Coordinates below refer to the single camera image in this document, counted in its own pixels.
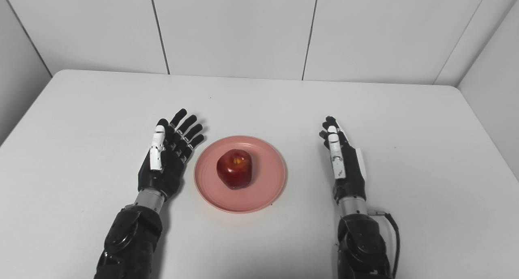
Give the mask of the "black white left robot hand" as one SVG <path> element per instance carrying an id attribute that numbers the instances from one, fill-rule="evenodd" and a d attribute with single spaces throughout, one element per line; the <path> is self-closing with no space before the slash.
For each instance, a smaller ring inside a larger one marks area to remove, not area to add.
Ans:
<path id="1" fill-rule="evenodd" d="M 138 172 L 138 191 L 158 191 L 165 200 L 180 188 L 187 161 L 205 137 L 197 116 L 180 109 L 171 120 L 158 121 L 152 143 Z"/>

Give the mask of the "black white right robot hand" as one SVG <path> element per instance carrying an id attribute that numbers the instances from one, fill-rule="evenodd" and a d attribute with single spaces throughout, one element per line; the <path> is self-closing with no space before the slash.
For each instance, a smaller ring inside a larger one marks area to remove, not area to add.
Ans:
<path id="1" fill-rule="evenodd" d="M 339 203 L 344 198 L 356 197 L 366 201 L 366 168 L 362 151 L 351 145 L 334 117 L 327 116 L 322 127 L 319 136 L 330 154 L 335 179 L 332 189 L 334 200 Z"/>

